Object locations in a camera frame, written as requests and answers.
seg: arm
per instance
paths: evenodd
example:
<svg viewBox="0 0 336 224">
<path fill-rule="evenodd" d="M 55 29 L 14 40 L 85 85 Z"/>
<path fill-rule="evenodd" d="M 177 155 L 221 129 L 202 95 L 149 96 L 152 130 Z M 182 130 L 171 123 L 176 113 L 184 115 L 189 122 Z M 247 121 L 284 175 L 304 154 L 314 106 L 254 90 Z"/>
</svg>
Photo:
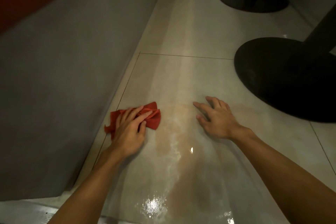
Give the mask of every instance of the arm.
<svg viewBox="0 0 336 224">
<path fill-rule="evenodd" d="M 336 193 L 299 165 L 241 126 L 227 103 L 206 97 L 213 106 L 194 102 L 203 110 L 196 118 L 204 130 L 233 141 L 249 159 L 291 224 L 336 223 Z"/>
<path fill-rule="evenodd" d="M 49 224 L 98 223 L 111 182 L 120 163 L 135 154 L 145 140 L 146 121 L 144 120 L 152 112 L 147 112 L 134 120 L 142 108 L 143 106 L 134 110 L 129 108 L 123 116 L 118 117 L 111 146 L 103 151 L 92 172 L 65 201 L 48 222 Z"/>
</svg>

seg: red cloth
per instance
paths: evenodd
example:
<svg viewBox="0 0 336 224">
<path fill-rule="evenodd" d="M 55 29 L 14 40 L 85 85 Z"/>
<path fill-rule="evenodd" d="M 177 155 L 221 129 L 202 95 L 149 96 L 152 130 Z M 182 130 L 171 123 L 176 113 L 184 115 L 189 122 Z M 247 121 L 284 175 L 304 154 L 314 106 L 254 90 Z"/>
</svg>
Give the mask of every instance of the red cloth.
<svg viewBox="0 0 336 224">
<path fill-rule="evenodd" d="M 158 109 L 156 102 L 152 102 L 148 105 L 145 105 L 143 109 L 136 115 L 136 117 L 149 111 L 153 111 L 153 113 L 145 119 L 146 127 L 156 130 L 161 120 L 161 112 L 160 109 Z M 111 140 L 113 140 L 114 138 L 117 118 L 120 114 L 123 115 L 125 112 L 126 110 L 118 110 L 115 112 L 111 112 L 110 114 L 111 124 L 108 127 L 106 125 L 104 127 L 106 133 L 111 133 Z"/>
</svg>

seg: person's right hand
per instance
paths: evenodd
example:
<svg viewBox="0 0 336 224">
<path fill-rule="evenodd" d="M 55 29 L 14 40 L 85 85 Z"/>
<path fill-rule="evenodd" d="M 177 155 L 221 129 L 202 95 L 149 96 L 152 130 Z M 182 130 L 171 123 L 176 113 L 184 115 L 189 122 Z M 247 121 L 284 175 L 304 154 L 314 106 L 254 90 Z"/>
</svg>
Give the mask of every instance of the person's right hand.
<svg viewBox="0 0 336 224">
<path fill-rule="evenodd" d="M 197 115 L 196 118 L 204 131 L 217 138 L 234 139 L 245 127 L 240 125 L 233 116 L 227 103 L 215 97 L 205 97 L 213 108 L 208 104 L 194 102 L 194 106 L 201 109 L 209 118 Z"/>
</svg>

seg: floor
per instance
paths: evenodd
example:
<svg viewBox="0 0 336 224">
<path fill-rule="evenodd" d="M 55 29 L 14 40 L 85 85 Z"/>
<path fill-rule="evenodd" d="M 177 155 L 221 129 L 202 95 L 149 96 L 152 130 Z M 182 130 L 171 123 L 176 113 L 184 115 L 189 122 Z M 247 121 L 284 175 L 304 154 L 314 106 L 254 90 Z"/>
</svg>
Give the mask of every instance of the floor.
<svg viewBox="0 0 336 224">
<path fill-rule="evenodd" d="M 233 58 L 258 37 L 304 40 L 312 28 L 289 6 L 272 14 L 234 10 L 219 0 L 158 0 L 110 111 L 156 101 L 157 131 L 111 186 L 103 215 L 134 223 L 288 223 L 241 151 L 211 141 L 193 101 L 217 96 L 238 121 L 336 191 L 336 125 L 284 114 L 251 94 Z M 75 187 L 110 144 L 101 126 Z M 59 207 L 71 194 L 32 200 Z"/>
</svg>

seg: hand holding red cloth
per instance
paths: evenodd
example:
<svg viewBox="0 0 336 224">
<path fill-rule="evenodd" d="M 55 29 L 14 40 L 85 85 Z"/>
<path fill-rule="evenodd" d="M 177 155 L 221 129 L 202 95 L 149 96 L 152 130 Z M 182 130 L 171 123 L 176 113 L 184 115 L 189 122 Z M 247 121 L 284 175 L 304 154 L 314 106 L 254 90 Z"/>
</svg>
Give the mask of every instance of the hand holding red cloth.
<svg viewBox="0 0 336 224">
<path fill-rule="evenodd" d="M 149 111 L 153 111 L 153 113 L 151 115 L 149 115 L 145 121 L 146 121 L 146 127 L 151 128 L 156 130 L 160 124 L 160 120 L 161 120 L 161 112 L 160 109 L 158 109 L 158 106 L 156 104 L 156 102 L 152 102 L 150 104 L 147 104 L 143 107 L 143 109 L 136 115 L 136 117 L 149 112 Z M 111 140 L 113 140 L 114 138 L 114 133 L 116 131 L 116 121 L 119 115 L 123 115 L 126 112 L 126 110 L 118 110 L 115 112 L 111 112 L 110 114 L 110 126 L 106 126 L 104 127 L 105 133 L 111 133 Z"/>
</svg>

